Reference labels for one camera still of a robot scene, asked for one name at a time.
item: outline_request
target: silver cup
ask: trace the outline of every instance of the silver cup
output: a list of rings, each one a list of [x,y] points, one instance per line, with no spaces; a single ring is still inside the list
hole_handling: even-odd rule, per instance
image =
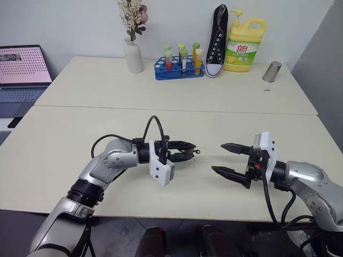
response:
[[[272,62],[269,65],[266,73],[264,73],[262,79],[267,82],[274,82],[281,66],[282,64],[277,61]]]

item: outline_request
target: test tube rack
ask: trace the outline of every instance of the test tube rack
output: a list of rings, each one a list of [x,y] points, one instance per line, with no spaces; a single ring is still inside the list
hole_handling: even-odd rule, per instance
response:
[[[156,80],[166,80],[166,79],[187,79],[187,78],[198,78],[204,76],[204,64],[199,69],[194,67],[194,61],[192,56],[187,56],[187,68],[185,72],[182,72],[180,67],[180,61],[178,60],[178,56],[173,56],[173,68],[171,70],[167,70],[166,68],[166,61],[164,57],[161,57],[155,62],[155,77]],[[195,70],[200,70],[199,74],[195,74]]]

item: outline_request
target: robotic arm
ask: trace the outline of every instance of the robotic arm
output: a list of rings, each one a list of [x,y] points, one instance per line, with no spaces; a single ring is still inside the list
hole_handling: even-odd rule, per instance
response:
[[[150,175],[165,186],[174,177],[174,162],[189,160],[194,152],[200,153],[191,143],[169,142],[169,136],[163,137],[164,142],[150,140],[145,143],[145,137],[132,140],[120,137],[109,142],[104,152],[91,159],[67,196],[60,199],[39,228],[29,257],[81,256],[87,246],[93,251],[88,222],[113,180],[128,168],[148,163]],[[179,152],[172,154],[170,149]]]
[[[313,164],[277,161],[277,147],[270,132],[256,135],[251,147],[236,143],[226,143],[221,147],[235,154],[248,155],[248,165],[245,175],[227,167],[213,166],[212,169],[216,173],[226,179],[242,184],[247,189],[250,188],[252,180],[261,179],[264,184],[267,206],[274,223],[278,222],[269,200],[267,183],[274,183],[276,189],[291,191],[294,194],[294,200],[295,195],[299,196],[313,216],[305,215],[305,217],[314,220],[320,231],[326,234],[328,252],[331,251],[335,255],[342,256],[341,247],[337,249],[337,245],[341,245],[343,239],[342,186],[332,182],[323,169]],[[286,214],[287,212],[282,214],[282,223],[284,223]],[[289,225],[281,228],[290,229],[291,226]]]

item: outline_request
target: white table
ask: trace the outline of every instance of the white table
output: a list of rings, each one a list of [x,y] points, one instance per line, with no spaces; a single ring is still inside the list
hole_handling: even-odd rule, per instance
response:
[[[273,83],[262,80],[269,64],[258,63],[249,72],[223,71],[215,79],[157,81],[154,62],[132,74],[124,59],[75,57],[36,105],[317,114],[285,65]]]
[[[254,135],[266,130],[273,133],[279,160],[314,163],[343,185],[343,155],[315,115],[34,106],[0,147],[0,208],[50,212],[89,162],[97,138],[108,133],[141,137],[150,115],[160,118],[171,140],[195,143],[202,153],[176,164],[175,178],[166,187],[150,177],[146,164],[127,170],[106,190],[96,215],[269,221],[260,183],[246,190],[211,170],[211,165],[223,165],[244,173],[247,157],[220,144],[251,145]],[[159,138],[155,124],[148,138]],[[95,153],[107,142],[99,143]],[[270,194],[280,218],[290,194],[272,188]],[[287,219],[301,214],[309,211],[297,199]]]

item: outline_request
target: dried flower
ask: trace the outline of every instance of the dried flower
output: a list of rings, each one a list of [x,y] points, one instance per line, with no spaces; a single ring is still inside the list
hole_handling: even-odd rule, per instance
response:
[[[133,41],[136,39],[136,33],[142,35],[142,31],[145,31],[145,27],[140,25],[146,24],[148,21],[147,6],[142,5],[141,0],[117,0],[117,3],[126,32]]]

